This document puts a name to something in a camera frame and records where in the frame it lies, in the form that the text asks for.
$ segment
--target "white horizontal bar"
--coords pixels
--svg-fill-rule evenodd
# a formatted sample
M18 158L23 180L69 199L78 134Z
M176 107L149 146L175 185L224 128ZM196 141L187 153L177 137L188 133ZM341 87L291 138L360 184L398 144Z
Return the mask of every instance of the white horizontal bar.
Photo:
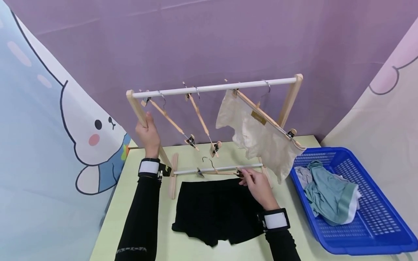
M229 166L229 167L217 167L216 170L218 170L218 171L226 171L226 170L235 170L236 168L245 169L245 168L249 168L249 167L261 167L261 166L262 166L262 163L256 163L256 164L250 164L250 165ZM214 168L200 169L200 170L203 173L215 171ZM175 171L174 172L174 175L191 174L191 173L196 173L197 174L197 168L194 169L194 170Z
M296 82L296 78L285 78L285 79L275 79L275 80L267 80L267 82L273 86L273 85L279 85L279 84L293 84ZM249 81L249 82L241 82L241 83L235 83L235 84L220 84L220 85L210 85L210 86L201 86L197 87L197 90L199 93L206 92L206 91L222 91L222 90L231 90L231 89L242 89L242 88L251 88L251 87L261 87L261 86L267 86L265 81ZM164 96L168 95L176 95L176 94L195 94L198 91L194 87L188 87L188 88L180 88L180 89L171 89L171 90L161 90L160 92ZM146 98L146 97L157 97L161 96L161 94L158 91L143 91L143 92L137 92L133 94L134 98L140 99L140 98Z

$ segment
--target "person's right hand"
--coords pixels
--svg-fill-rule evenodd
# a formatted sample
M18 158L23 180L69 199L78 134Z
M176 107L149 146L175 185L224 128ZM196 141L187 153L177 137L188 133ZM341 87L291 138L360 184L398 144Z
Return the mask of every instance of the person's right hand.
M140 122L138 122L135 127L135 132L144 145L145 157L158 159L161 140L154 124L154 118L150 112L147 112L146 121L148 128L145 128Z
M253 169L241 169L241 171L244 179L240 181L240 185L248 186L252 196L265 210L280 208L274 198L266 175Z

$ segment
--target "white velcro band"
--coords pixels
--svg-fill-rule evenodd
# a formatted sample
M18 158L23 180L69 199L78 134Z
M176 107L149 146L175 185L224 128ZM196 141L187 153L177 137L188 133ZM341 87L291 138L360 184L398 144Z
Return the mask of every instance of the white velcro band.
M267 229L282 228L288 225L284 213L265 215L264 221Z
M158 162L142 161L141 167L139 168L139 173L148 172L148 173L157 174L159 167L160 167L160 164Z

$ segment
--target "wrist strap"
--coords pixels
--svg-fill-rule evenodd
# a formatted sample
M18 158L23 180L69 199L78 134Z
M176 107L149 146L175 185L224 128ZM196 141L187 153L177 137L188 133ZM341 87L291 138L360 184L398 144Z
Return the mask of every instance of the wrist strap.
M290 228L289 218L285 208L265 211L258 214L258 219L263 223L264 231L281 231Z
M160 168L160 159L145 158L141 161L138 173L147 172L157 174Z

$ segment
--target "cartoon bunny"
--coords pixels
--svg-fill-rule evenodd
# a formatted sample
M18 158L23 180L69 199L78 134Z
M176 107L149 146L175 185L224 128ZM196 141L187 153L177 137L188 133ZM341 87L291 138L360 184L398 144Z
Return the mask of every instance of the cartoon bunny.
M80 193L95 195L116 185L128 153L126 131L98 105L16 17L35 55L62 86L60 109L77 159L86 165L76 179Z

